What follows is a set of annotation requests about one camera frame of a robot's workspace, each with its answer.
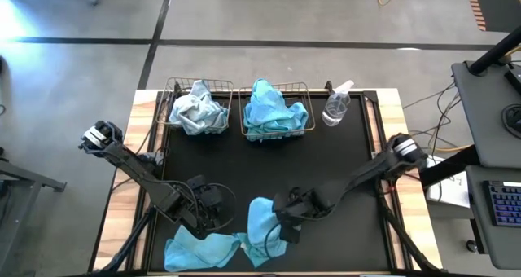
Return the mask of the white paper sheet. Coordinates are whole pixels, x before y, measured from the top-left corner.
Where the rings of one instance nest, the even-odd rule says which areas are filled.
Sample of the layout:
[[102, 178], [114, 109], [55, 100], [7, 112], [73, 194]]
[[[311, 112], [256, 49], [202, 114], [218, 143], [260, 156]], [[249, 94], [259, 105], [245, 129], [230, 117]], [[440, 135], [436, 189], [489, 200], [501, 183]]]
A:
[[430, 185], [426, 190], [426, 199], [435, 203], [451, 204], [469, 209], [471, 204], [466, 173], [461, 172]]

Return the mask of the grey desk top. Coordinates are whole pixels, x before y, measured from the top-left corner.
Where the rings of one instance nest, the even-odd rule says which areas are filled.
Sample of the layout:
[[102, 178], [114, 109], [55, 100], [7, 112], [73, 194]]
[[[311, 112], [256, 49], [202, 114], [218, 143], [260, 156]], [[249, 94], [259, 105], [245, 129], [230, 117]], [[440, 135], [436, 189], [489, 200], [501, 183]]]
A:
[[501, 114], [521, 104], [521, 94], [505, 78], [509, 68], [490, 67], [483, 76], [471, 74], [464, 63], [451, 69], [481, 165], [521, 169], [521, 138], [508, 132]]
[[521, 228], [494, 226], [484, 195], [485, 181], [521, 182], [521, 171], [469, 166], [465, 172], [469, 201], [484, 251], [497, 269], [521, 270]]

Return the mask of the black pole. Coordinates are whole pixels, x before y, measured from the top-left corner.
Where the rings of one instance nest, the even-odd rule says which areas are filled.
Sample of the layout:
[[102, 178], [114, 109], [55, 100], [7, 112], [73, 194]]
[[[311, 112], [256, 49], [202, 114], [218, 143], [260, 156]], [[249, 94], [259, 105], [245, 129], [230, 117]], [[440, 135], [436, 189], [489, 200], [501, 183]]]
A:
[[482, 55], [474, 63], [468, 65], [468, 71], [473, 75], [479, 76], [500, 58], [512, 53], [519, 44], [521, 44], [521, 25], [499, 41], [492, 49]]

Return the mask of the black desk leg beam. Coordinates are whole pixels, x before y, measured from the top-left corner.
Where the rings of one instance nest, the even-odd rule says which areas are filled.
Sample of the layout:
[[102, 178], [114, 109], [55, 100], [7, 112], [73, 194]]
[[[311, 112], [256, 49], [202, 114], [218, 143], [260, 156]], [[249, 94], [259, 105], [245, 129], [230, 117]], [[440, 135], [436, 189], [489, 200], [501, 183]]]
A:
[[461, 173], [468, 165], [480, 165], [475, 145], [463, 149], [446, 160], [435, 163], [432, 167], [421, 169], [419, 175], [423, 190], [426, 191], [430, 186]]

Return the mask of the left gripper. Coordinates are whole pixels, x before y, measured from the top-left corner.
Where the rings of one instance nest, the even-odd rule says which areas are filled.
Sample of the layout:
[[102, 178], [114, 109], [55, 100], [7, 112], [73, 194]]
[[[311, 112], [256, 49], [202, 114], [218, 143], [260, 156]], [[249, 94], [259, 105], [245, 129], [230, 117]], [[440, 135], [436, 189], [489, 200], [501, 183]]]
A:
[[205, 239], [212, 229], [210, 208], [204, 203], [203, 194], [211, 191], [208, 184], [167, 182], [163, 186], [178, 195], [177, 203], [169, 209], [168, 215], [187, 226], [188, 231], [199, 240]]

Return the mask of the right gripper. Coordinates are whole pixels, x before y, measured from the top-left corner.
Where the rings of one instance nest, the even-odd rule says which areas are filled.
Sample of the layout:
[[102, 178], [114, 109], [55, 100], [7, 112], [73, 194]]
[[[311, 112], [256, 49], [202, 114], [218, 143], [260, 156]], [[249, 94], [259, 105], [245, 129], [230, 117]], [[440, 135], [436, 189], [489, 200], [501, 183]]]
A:
[[326, 211], [316, 205], [313, 193], [302, 191], [299, 187], [277, 193], [273, 200], [272, 212], [282, 223], [279, 238], [288, 243], [300, 242], [302, 222], [317, 221], [326, 216]]

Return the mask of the round black device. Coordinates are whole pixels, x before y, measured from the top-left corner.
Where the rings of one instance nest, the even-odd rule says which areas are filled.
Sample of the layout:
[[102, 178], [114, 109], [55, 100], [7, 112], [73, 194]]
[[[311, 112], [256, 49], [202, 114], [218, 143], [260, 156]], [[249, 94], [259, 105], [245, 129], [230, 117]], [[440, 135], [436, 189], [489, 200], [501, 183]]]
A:
[[521, 104], [511, 104], [501, 111], [504, 128], [517, 139], [521, 139]]

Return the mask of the teal microfiber towel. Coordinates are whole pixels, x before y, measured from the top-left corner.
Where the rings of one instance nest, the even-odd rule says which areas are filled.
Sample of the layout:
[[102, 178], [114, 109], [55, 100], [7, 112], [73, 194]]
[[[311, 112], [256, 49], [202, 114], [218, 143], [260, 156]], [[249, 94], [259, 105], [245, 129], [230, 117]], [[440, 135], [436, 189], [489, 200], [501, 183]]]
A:
[[248, 120], [253, 125], [286, 119], [287, 109], [283, 105], [282, 94], [265, 79], [255, 81], [250, 103]]

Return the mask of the clear plastic spray bottle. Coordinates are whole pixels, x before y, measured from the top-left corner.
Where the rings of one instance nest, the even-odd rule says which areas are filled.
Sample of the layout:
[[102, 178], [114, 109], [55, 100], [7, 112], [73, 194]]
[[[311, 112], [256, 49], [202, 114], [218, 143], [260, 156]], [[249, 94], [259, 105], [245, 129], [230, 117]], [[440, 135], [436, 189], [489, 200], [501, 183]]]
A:
[[330, 94], [322, 110], [322, 120], [326, 125], [336, 126], [343, 120], [351, 102], [349, 92], [353, 86], [352, 80], [348, 80], [336, 88], [333, 87], [331, 81], [326, 83], [325, 88]]

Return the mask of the black diagonal frame strut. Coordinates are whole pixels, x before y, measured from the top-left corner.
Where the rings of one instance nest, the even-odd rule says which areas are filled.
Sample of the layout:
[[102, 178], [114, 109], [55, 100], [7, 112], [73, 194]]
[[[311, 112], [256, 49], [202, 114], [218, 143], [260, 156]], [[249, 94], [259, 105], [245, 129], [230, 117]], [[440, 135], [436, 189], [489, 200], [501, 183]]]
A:
[[114, 255], [111, 261], [99, 271], [100, 273], [117, 273], [123, 263], [129, 264], [134, 259], [135, 247], [138, 243], [139, 236], [154, 215], [155, 207], [149, 206], [135, 224], [129, 237], [122, 244], [119, 251]]
[[396, 218], [393, 211], [389, 208], [386, 201], [386, 193], [383, 190], [381, 180], [378, 179], [375, 183], [375, 191], [377, 192], [377, 199], [379, 202], [380, 213], [386, 219], [386, 221], [392, 226], [396, 232], [400, 243], [405, 247], [406, 251], [416, 261], [420, 268], [420, 272], [423, 273], [440, 273], [443, 272], [440, 268], [433, 265], [428, 261], [427, 257], [419, 250], [413, 240], [407, 234], [404, 226], [400, 223], [399, 219]]

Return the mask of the grey metal furniture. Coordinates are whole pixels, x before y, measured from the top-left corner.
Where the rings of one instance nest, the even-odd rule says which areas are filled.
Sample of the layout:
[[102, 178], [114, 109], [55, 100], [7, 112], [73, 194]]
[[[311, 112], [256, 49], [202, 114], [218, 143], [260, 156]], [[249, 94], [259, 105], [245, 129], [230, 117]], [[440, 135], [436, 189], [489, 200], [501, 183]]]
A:
[[21, 231], [43, 187], [63, 192], [67, 183], [48, 178], [0, 160], [0, 181], [7, 185], [0, 192], [0, 277], [7, 277], [9, 263], [21, 241]]

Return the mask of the striped edge floor mat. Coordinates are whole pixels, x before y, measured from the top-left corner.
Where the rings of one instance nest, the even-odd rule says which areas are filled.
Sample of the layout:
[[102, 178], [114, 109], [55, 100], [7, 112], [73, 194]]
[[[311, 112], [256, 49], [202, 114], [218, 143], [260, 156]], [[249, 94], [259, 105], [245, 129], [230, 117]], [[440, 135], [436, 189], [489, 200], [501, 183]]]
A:
[[511, 33], [521, 25], [521, 0], [469, 0], [478, 29]]

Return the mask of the blue microfiber towel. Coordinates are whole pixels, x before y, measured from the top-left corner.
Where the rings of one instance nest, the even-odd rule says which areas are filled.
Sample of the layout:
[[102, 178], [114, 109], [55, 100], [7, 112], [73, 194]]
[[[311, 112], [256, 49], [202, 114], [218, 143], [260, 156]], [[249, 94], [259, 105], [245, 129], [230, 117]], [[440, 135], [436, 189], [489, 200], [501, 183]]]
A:
[[212, 233], [205, 239], [195, 238], [180, 226], [164, 247], [164, 268], [168, 272], [222, 268], [227, 265], [240, 245], [235, 235]]
[[284, 139], [304, 133], [309, 113], [301, 102], [288, 107], [284, 100], [256, 100], [244, 108], [243, 125], [250, 141]]
[[249, 205], [247, 232], [236, 234], [240, 248], [254, 267], [281, 257], [287, 251], [288, 242], [280, 238], [282, 227], [272, 208], [272, 200], [255, 198]]

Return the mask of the blue backlit keyboard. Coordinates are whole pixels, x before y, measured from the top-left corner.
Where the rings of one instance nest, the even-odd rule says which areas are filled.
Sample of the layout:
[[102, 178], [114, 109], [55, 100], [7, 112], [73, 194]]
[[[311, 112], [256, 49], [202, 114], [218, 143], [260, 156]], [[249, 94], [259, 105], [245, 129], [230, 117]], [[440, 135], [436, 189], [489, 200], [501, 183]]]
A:
[[521, 228], [521, 182], [485, 181], [484, 195], [494, 226]]

